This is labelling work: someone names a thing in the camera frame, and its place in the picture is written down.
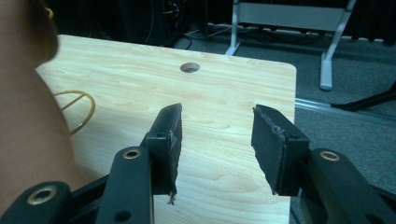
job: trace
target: skin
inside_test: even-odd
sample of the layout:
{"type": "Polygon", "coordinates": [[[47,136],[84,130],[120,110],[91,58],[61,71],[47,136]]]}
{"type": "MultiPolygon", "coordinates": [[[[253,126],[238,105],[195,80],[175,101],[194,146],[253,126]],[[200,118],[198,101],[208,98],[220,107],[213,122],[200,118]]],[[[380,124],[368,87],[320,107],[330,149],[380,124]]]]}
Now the skin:
{"type": "Polygon", "coordinates": [[[40,0],[0,0],[0,215],[41,182],[86,184],[64,117],[35,71],[57,48],[40,0]]]}

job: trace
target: wooden table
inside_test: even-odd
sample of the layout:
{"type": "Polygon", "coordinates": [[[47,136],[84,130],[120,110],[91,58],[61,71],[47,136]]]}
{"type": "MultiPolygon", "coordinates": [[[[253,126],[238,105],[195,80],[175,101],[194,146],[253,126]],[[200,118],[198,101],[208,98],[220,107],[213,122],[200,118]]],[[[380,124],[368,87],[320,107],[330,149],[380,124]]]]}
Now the wooden table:
{"type": "MultiPolygon", "coordinates": [[[[250,136],[255,104],[293,121],[294,66],[67,35],[60,44],[56,59],[37,71],[52,92],[85,91],[96,102],[72,137],[85,174],[108,174],[115,153],[138,146],[161,108],[182,103],[177,200],[172,206],[167,196],[154,197],[156,223],[289,222],[290,198],[272,195],[250,136]],[[200,68],[184,73],[184,63],[200,68]]],[[[68,98],[57,97],[61,106],[68,98]]],[[[70,126],[85,117],[88,102],[64,111],[70,126]]]]}

